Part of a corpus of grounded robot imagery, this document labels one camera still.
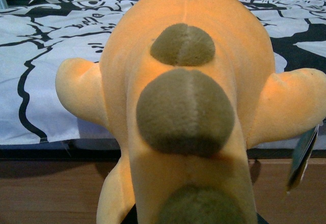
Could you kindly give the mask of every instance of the plush toy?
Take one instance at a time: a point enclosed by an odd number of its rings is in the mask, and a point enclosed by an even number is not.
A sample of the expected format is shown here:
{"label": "plush toy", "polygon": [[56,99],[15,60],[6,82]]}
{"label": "plush toy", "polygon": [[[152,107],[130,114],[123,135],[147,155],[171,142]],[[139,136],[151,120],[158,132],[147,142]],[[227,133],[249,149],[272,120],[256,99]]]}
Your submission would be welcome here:
{"label": "plush toy", "polygon": [[121,158],[97,223],[257,223],[246,150],[326,116],[326,76],[275,74],[267,32],[237,0],[140,0],[98,64],[66,60],[58,97],[106,127]]}

